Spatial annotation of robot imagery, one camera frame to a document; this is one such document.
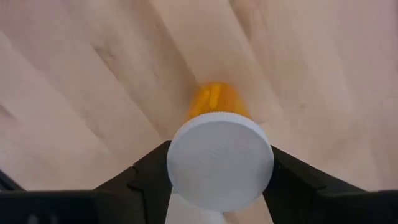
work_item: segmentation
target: wooden table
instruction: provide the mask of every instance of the wooden table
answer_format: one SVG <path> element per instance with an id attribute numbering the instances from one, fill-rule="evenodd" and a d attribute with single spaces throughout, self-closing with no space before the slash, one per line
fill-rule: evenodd
<path id="1" fill-rule="evenodd" d="M 397 188 L 396 9 L 1 1 L 0 169 L 31 190 L 92 188 L 170 139 L 198 85 L 223 81 L 275 146 L 364 189 Z M 261 223 L 260 207 L 227 217 Z"/>

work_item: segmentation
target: wood grain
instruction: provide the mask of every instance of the wood grain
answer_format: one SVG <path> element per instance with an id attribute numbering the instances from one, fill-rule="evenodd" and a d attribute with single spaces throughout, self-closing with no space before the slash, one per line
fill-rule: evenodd
<path id="1" fill-rule="evenodd" d="M 398 187 L 395 0 L 0 1 L 0 169 L 94 187 L 227 82 L 270 142 L 364 189 Z M 266 204 L 225 214 L 269 223 Z"/>

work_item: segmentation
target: wooden surface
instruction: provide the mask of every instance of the wooden surface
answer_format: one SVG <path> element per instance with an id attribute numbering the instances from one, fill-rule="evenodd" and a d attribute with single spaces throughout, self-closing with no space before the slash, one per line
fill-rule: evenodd
<path id="1" fill-rule="evenodd" d="M 0 169 L 89 189 L 170 139 L 198 85 L 234 85 L 275 146 L 398 187 L 394 0 L 2 0 Z M 262 223 L 265 204 L 227 214 Z"/>

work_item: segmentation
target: white bottle cap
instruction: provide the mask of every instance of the white bottle cap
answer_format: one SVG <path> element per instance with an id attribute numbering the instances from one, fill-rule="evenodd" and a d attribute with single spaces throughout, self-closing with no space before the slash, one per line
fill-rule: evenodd
<path id="1" fill-rule="evenodd" d="M 167 154 L 176 191 L 194 205 L 221 212 L 255 201 L 273 167 L 274 155 L 263 130 L 244 116 L 226 112 L 185 123 Z"/>

